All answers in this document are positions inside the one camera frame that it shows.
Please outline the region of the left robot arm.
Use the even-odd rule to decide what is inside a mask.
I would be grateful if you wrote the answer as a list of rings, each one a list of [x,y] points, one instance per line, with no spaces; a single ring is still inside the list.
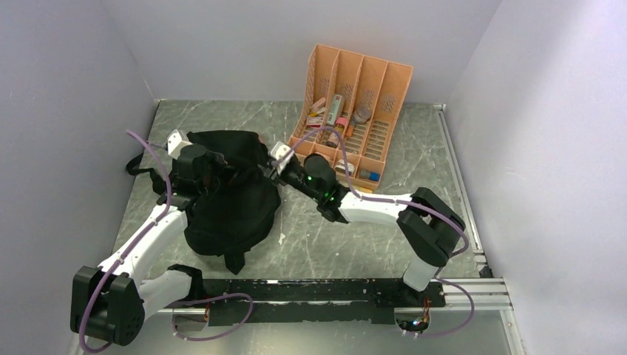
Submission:
[[[86,352],[132,342],[144,322],[172,303],[193,308],[206,295],[201,270],[175,264],[159,277],[154,262],[191,225],[205,180],[226,168],[223,155],[183,142],[168,150],[172,170],[150,215],[113,254],[96,267],[83,266],[72,279],[70,329]]]

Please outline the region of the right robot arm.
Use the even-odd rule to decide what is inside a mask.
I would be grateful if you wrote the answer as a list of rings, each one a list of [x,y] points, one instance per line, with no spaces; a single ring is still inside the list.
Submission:
[[[276,156],[270,176],[316,202],[317,211],[332,223],[375,223],[396,227],[414,252],[402,276],[399,297],[416,306],[427,296],[427,286],[466,242],[466,225],[438,195],[421,187],[408,195],[356,194],[336,178],[330,164],[318,154],[300,163]]]

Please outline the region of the black student backpack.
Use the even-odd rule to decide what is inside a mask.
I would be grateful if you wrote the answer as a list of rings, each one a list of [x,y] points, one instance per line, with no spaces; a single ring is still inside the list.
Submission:
[[[267,146],[252,131],[189,132],[193,144],[222,154],[228,164],[220,188],[202,197],[193,209],[184,209],[189,247],[203,256],[223,256],[226,268],[239,274],[245,253],[270,233],[281,205],[278,188],[265,177]]]

